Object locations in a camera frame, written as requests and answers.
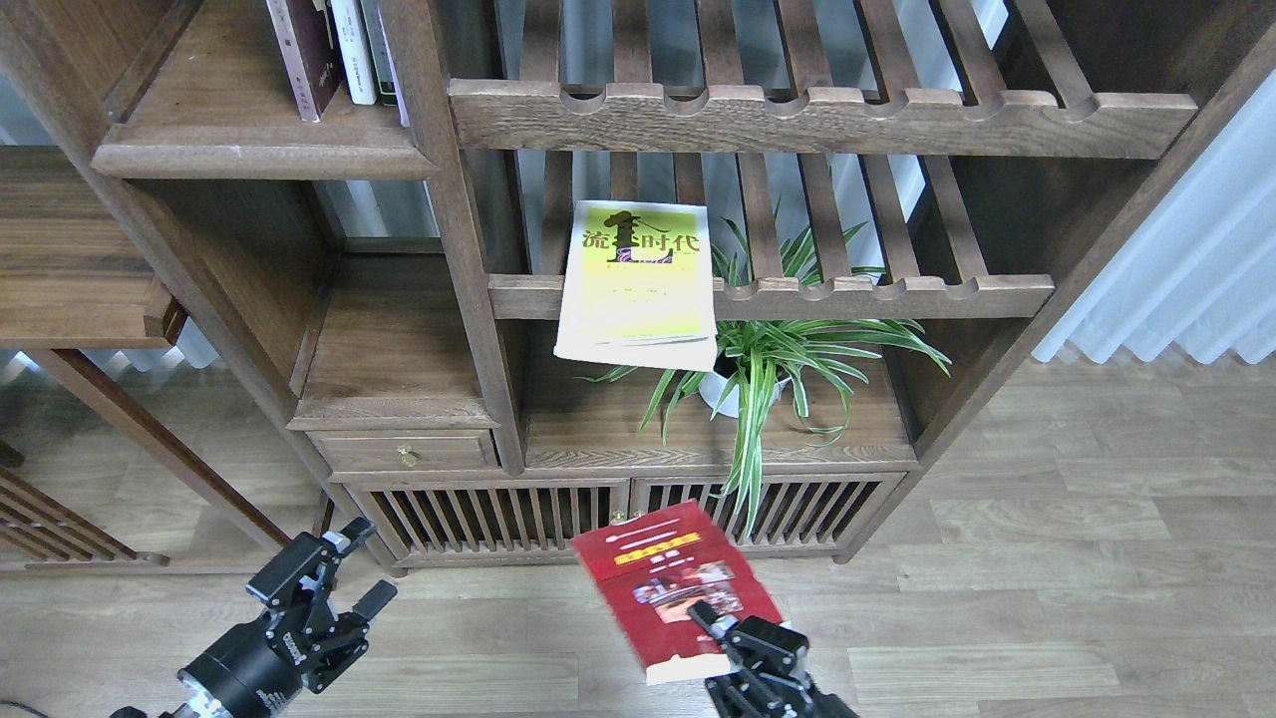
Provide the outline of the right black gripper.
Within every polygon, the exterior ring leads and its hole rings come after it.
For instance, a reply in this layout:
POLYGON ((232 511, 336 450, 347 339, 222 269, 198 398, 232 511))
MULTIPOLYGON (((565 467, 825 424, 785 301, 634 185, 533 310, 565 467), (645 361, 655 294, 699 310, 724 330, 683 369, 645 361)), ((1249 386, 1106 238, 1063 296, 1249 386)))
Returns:
POLYGON ((817 690, 806 673, 809 640, 803 633, 749 616, 717 613, 706 599, 688 616, 717 644, 729 641, 730 673, 708 677, 706 690, 720 717, 856 717, 835 694, 817 690))

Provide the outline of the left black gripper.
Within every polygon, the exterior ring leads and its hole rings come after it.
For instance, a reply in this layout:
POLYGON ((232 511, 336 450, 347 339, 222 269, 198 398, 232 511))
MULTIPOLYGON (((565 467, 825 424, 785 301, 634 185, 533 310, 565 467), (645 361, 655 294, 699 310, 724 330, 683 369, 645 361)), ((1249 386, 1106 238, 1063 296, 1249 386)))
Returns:
POLYGON ((325 582, 376 527, 355 518, 322 537, 302 532, 246 584, 267 610, 236 624, 203 650, 177 680, 188 687, 179 717, 277 717, 306 689, 322 692, 365 654, 369 624, 398 594, 375 582, 345 613, 332 612, 325 582))

